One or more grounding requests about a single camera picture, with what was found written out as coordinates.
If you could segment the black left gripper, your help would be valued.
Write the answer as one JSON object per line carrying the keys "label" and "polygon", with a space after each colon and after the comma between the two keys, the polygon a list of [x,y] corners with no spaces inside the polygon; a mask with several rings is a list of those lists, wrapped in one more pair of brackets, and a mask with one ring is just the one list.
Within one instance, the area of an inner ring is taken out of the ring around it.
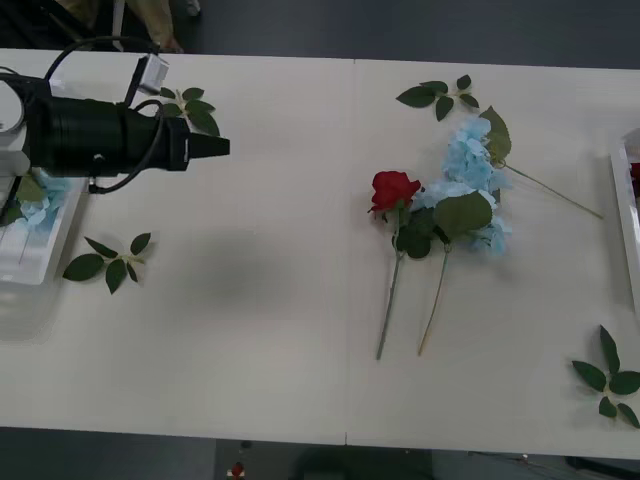
{"label": "black left gripper", "polygon": [[190,131],[181,118],[165,120],[166,154],[164,169],[185,171],[192,159],[228,156],[230,141],[226,138],[210,136]]}

